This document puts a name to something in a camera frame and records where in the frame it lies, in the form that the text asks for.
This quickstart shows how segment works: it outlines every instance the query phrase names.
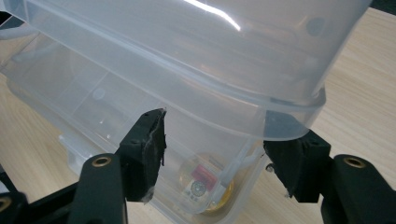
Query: plastic box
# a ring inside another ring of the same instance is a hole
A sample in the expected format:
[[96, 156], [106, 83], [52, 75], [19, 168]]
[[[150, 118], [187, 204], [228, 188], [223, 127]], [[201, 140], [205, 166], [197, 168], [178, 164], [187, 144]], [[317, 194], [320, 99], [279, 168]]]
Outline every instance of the plastic box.
[[4, 57], [1, 72], [64, 132], [77, 173], [114, 152], [141, 114], [165, 107], [153, 204], [177, 223], [228, 223], [264, 165], [262, 140], [300, 137], [315, 120], [326, 71], [369, 4], [5, 0], [40, 34]]

